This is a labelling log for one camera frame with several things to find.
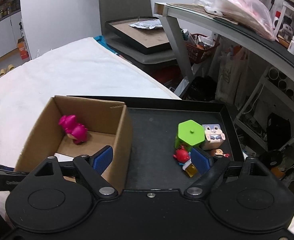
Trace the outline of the yellow beer mug toy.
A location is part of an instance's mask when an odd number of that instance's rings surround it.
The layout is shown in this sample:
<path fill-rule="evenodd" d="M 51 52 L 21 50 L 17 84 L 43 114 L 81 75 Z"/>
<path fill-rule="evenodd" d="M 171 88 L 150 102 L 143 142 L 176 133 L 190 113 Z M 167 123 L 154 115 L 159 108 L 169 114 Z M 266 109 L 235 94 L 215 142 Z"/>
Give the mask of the yellow beer mug toy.
<path fill-rule="evenodd" d="M 184 172 L 186 172 L 186 174 L 192 178 L 194 175 L 196 175 L 198 173 L 197 168 L 195 168 L 195 166 L 193 165 L 193 163 L 189 160 L 187 161 L 183 166 L 182 169 Z"/>

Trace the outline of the brown-haired doll figure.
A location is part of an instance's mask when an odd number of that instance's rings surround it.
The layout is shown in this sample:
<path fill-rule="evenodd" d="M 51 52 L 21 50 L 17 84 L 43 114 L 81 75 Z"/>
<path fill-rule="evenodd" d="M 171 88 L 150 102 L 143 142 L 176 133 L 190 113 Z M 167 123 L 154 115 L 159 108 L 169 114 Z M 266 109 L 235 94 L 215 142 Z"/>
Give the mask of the brown-haired doll figure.
<path fill-rule="evenodd" d="M 211 150 L 210 155 L 213 157 L 226 157 L 226 158 L 230 157 L 229 153 L 224 153 L 223 150 L 219 148 Z"/>

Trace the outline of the red crab toy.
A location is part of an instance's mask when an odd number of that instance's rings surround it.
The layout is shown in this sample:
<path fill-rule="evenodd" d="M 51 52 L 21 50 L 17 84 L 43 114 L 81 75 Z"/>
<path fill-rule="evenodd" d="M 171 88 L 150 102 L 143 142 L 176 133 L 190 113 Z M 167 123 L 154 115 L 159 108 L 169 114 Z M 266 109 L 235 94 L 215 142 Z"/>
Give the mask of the red crab toy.
<path fill-rule="evenodd" d="M 179 146 L 173 154 L 173 158 L 178 162 L 178 165 L 183 166 L 190 160 L 190 154 L 183 145 Z"/>

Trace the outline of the rabbit cube toy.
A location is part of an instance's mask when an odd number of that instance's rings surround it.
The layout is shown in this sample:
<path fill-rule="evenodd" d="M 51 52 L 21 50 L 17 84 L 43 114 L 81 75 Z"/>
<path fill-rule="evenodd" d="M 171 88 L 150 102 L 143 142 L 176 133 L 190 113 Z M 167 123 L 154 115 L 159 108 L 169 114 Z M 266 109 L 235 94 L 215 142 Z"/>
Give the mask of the rabbit cube toy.
<path fill-rule="evenodd" d="M 204 124 L 205 140 L 201 144 L 204 151 L 219 148 L 225 141 L 226 137 L 219 124 Z"/>

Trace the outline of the green hexagonal box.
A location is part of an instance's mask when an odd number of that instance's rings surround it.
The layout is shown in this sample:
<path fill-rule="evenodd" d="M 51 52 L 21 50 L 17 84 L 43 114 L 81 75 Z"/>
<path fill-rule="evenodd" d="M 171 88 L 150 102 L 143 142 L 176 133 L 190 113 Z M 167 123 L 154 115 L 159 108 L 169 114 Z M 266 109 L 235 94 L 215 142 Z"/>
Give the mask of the green hexagonal box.
<path fill-rule="evenodd" d="M 175 137 L 175 149 L 183 146 L 188 152 L 205 141 L 204 128 L 194 120 L 180 122 Z"/>

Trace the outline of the magenta pig toy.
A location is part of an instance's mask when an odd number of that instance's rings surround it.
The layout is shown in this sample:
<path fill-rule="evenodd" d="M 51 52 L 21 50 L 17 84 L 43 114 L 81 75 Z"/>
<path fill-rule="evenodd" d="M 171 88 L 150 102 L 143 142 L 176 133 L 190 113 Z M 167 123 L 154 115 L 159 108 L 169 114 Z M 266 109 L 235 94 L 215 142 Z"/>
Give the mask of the magenta pig toy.
<path fill-rule="evenodd" d="M 76 115 L 63 115 L 58 124 L 63 128 L 67 137 L 75 144 L 82 144 L 87 141 L 88 129 L 78 122 Z"/>

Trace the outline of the brown cardboard box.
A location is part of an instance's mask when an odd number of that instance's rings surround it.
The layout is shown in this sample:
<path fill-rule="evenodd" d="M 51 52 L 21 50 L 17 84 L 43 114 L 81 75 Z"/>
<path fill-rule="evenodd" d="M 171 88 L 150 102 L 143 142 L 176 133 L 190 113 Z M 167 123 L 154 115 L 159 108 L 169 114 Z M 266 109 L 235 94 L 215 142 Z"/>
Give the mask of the brown cardboard box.
<path fill-rule="evenodd" d="M 88 140 L 77 145 L 58 122 L 64 115 L 75 115 L 88 130 Z M 54 96 L 38 117 L 16 164 L 16 171 L 30 172 L 46 157 L 59 160 L 93 155 L 104 146 L 113 149 L 113 160 L 102 176 L 121 192 L 125 188 L 133 128 L 124 102 Z"/>

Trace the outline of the black tray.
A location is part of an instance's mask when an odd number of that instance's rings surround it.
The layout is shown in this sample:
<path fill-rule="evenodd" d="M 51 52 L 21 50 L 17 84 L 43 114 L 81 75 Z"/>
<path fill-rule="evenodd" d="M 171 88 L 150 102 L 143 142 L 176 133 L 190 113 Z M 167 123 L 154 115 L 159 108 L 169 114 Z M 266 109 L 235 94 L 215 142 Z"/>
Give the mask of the black tray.
<path fill-rule="evenodd" d="M 124 189 L 185 189 L 192 183 L 173 158 L 180 122 L 219 124 L 226 135 L 222 150 L 230 158 L 243 156 L 227 108 L 220 103 L 124 96 L 76 98 L 124 102 L 132 122 L 133 137 Z"/>

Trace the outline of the white table cloth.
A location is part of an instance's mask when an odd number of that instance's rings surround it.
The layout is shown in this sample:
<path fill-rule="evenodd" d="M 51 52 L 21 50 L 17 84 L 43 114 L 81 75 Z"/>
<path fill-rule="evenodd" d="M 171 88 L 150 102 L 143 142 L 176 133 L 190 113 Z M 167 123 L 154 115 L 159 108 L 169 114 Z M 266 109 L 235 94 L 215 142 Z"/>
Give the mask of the white table cloth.
<path fill-rule="evenodd" d="M 34 124 L 56 95 L 175 99 L 138 67 L 88 37 L 0 77 L 0 164 L 15 167 Z"/>

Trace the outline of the red plastic basket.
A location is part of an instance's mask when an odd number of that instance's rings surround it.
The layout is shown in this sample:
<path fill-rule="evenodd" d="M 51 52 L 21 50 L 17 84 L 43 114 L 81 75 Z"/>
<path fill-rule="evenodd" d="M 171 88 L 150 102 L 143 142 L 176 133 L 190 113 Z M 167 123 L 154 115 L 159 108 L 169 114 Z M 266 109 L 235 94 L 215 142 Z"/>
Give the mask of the red plastic basket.
<path fill-rule="evenodd" d="M 211 36 L 203 34 L 183 34 L 190 63 L 199 64 L 210 58 L 215 52 L 219 42 Z"/>

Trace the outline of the grey metal shelf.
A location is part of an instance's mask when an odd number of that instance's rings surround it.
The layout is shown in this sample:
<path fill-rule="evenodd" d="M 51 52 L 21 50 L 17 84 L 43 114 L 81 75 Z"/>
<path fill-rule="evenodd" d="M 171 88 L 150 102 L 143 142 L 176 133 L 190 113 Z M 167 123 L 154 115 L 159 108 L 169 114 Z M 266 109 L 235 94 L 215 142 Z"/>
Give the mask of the grey metal shelf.
<path fill-rule="evenodd" d="M 294 55 L 276 41 L 266 40 L 245 27 L 228 23 L 225 20 L 216 20 L 199 12 L 168 3 L 155 3 L 154 13 L 161 21 L 183 76 L 182 81 L 175 89 L 177 96 L 182 96 L 189 83 L 195 78 L 178 24 L 179 19 L 211 30 L 213 33 L 247 48 L 281 70 L 294 82 Z"/>

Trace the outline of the black framed board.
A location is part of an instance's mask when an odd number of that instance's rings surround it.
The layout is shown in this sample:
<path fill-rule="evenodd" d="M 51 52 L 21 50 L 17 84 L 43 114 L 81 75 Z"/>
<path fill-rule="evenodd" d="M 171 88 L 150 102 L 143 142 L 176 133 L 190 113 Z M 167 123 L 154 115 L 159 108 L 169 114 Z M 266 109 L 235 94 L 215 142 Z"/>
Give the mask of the black framed board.
<path fill-rule="evenodd" d="M 145 55 L 171 50 L 161 21 L 156 17 L 107 21 L 105 27 Z"/>

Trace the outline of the orange cardboard box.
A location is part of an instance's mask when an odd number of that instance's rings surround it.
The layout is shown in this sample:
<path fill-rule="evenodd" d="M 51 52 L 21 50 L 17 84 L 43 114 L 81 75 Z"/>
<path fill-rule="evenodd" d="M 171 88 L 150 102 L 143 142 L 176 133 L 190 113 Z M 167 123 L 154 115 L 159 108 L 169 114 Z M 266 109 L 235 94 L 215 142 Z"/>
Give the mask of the orange cardboard box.
<path fill-rule="evenodd" d="M 23 37 L 20 38 L 17 41 L 17 48 L 19 50 L 20 57 L 21 57 L 22 60 L 27 59 L 29 57 L 29 52 L 27 50 L 27 45 L 26 45 L 25 40 L 24 40 Z"/>

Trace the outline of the clear plastic bag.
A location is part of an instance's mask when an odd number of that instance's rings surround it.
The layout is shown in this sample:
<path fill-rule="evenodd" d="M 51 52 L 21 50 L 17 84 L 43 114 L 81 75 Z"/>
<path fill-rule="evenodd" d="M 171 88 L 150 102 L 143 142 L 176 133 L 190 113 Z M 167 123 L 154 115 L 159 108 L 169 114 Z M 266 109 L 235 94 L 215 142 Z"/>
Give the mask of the clear plastic bag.
<path fill-rule="evenodd" d="M 267 7 L 259 0 L 197 0 L 202 6 L 221 12 L 261 37 L 275 39 L 272 19 Z"/>

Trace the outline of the grey chair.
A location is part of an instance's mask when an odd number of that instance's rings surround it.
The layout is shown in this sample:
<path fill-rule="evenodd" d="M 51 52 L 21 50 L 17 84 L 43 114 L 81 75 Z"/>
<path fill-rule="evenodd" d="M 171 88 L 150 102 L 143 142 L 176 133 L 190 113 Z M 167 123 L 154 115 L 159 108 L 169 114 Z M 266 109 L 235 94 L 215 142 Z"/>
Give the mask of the grey chair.
<path fill-rule="evenodd" d="M 107 45 L 124 58 L 137 64 L 152 65 L 175 60 L 174 52 L 168 44 L 164 50 L 142 53 L 136 45 L 119 31 L 113 31 L 108 22 L 152 18 L 151 0 L 99 0 L 101 32 Z"/>

